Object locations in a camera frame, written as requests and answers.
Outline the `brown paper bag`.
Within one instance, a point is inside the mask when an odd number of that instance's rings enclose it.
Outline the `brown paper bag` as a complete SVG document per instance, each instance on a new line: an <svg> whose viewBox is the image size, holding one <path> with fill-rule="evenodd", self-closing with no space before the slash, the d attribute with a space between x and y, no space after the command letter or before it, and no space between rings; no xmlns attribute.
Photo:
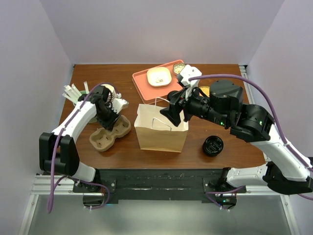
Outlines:
<svg viewBox="0 0 313 235"><path fill-rule="evenodd" d="M183 149L189 123L177 127L160 113L156 104L139 104L134 127L141 150L178 152Z"/></svg>

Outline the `cardboard cup carrier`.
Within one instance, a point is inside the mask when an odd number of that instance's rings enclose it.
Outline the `cardboard cup carrier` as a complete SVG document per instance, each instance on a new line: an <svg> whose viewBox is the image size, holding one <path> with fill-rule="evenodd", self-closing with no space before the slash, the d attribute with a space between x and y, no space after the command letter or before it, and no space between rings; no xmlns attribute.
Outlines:
<svg viewBox="0 0 313 235"><path fill-rule="evenodd" d="M89 141L98 152L105 152L114 145L116 139L127 135L131 128L130 121L121 115L111 131L99 128L90 135Z"/></svg>

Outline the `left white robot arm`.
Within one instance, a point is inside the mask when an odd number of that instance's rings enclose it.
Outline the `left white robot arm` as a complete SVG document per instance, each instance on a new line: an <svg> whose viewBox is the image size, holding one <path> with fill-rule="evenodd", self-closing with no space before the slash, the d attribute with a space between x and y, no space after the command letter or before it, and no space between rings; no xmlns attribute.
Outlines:
<svg viewBox="0 0 313 235"><path fill-rule="evenodd" d="M81 94L73 111L50 133L39 137L39 165L51 176L55 173L84 181L90 192L101 188L96 169L80 161L76 141L92 118L106 130L111 131L129 103L116 89L110 90L107 83L95 86Z"/></svg>

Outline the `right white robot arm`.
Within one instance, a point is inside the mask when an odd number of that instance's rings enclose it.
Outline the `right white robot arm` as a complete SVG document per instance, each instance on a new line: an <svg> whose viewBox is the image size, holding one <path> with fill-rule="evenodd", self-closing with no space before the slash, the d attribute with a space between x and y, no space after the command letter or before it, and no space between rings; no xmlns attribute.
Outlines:
<svg viewBox="0 0 313 235"><path fill-rule="evenodd" d="M311 160L284 143L272 115L262 106L243 103L243 88L229 80L211 84L209 96L198 87L169 93L167 108L160 113L178 126L191 117L207 120L230 130L236 138L260 149L270 161L250 168L226 167L216 186L230 192L241 186L267 186L285 195L310 193L313 179Z"/></svg>

